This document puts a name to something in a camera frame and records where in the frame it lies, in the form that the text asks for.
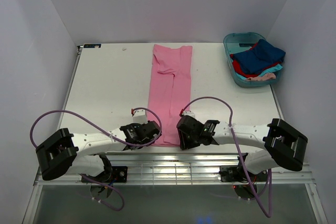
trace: white table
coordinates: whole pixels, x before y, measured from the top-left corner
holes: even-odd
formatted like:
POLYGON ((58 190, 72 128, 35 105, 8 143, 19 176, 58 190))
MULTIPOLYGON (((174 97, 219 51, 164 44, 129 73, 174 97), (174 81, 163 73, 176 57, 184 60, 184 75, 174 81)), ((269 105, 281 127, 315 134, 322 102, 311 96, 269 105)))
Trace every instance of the white table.
MULTIPOLYGON (((83 48, 65 105, 106 130, 132 122, 131 108, 147 107, 152 68, 152 43, 102 44, 101 48, 83 48)), ((234 111, 233 123, 258 125, 280 117, 270 86, 241 88, 229 72, 223 44, 160 43, 178 48, 193 46, 191 99, 214 96, 228 102, 234 111)), ((218 101, 201 100, 191 105, 201 122, 209 119, 228 121, 229 110, 218 101)), ((60 127, 71 133, 93 133, 97 130, 82 120, 64 114, 60 127)), ((243 147, 243 152, 257 148, 243 147)), ((236 153, 234 145, 200 146, 191 150, 179 147, 146 147, 138 153, 236 153)))

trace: pink garment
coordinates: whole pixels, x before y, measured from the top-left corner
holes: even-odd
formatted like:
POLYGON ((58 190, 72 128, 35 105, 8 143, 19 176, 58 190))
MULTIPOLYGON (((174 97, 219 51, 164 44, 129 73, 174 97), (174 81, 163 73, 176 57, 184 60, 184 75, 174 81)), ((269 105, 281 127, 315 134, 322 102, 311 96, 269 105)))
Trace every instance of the pink garment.
MULTIPOLYGON (((180 111, 190 102, 192 46, 172 49, 154 45, 148 108, 161 119, 162 136, 155 146, 179 146, 176 125, 180 111)), ((148 120, 157 121, 147 114, 148 120)))
POLYGON ((246 81, 267 81, 270 79, 275 79, 276 76, 274 73, 266 73, 264 76, 250 77, 246 81))

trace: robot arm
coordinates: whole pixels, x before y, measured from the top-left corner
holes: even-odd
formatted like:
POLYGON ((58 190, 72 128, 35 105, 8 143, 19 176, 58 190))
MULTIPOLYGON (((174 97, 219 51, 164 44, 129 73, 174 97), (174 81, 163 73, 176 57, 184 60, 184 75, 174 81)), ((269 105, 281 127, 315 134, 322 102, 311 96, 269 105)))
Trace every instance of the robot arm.
POLYGON ((104 153, 134 150, 145 145, 160 132, 155 121, 147 121, 144 110, 132 112, 133 123, 103 133, 71 134, 67 128, 59 129, 36 148, 43 180, 52 180, 65 173, 87 174, 96 181, 104 182, 111 175, 112 166, 104 153))
MULTIPOLYGON (((308 139, 282 119, 273 119, 268 125, 233 125, 232 128, 240 145, 261 148, 244 156, 246 168, 251 174, 279 166, 293 171, 302 170, 308 139)), ((177 129, 183 150, 201 144, 234 144, 231 127, 227 123, 208 120, 202 124, 192 112, 183 112, 177 129)))

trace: glass panel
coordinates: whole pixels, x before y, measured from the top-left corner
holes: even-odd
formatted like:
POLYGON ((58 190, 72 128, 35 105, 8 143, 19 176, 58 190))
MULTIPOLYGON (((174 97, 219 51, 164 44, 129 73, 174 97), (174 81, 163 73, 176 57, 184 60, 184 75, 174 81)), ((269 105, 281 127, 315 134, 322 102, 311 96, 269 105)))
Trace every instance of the glass panel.
MULTIPOLYGON (((255 201, 234 196, 232 186, 117 186, 125 197, 121 212, 90 198, 90 186, 43 186, 34 223, 317 223, 303 184, 273 185, 273 216, 255 201)), ((267 206, 268 191, 262 196, 267 206)), ((116 193, 107 199, 119 206, 116 193)))

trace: white wall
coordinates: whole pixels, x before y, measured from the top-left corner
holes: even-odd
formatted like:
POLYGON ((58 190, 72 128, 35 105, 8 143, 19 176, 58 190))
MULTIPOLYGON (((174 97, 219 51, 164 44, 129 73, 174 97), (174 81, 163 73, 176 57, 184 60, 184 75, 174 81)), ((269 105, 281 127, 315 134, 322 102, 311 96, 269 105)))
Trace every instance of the white wall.
MULTIPOLYGON (((0 0, 0 220, 21 223, 38 168, 33 121, 62 107, 76 47, 51 0, 0 0)), ((41 122, 36 142, 57 126, 41 122)))
POLYGON ((307 135, 329 223, 336 223, 336 0, 287 0, 268 40, 286 51, 276 94, 285 119, 307 135))
POLYGON ((52 0, 76 45, 267 36, 286 0, 52 0))

